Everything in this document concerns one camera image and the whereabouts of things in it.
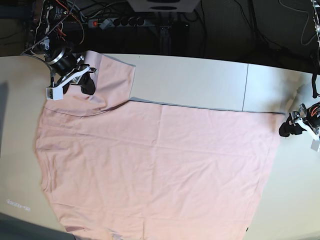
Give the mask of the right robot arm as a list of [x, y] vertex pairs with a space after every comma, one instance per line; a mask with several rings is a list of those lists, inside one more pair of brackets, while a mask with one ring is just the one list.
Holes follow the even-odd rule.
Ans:
[[30, 26], [31, 39], [26, 43], [23, 56], [38, 59], [50, 72], [50, 85], [46, 88], [48, 100], [61, 100], [69, 86], [79, 86], [83, 94], [92, 96], [96, 86], [91, 75], [95, 67], [85, 63], [82, 53], [74, 53], [74, 44], [67, 41], [63, 32], [65, 23], [74, 20], [82, 24], [76, 16], [76, 2], [71, 0], [37, 0], [33, 21]]

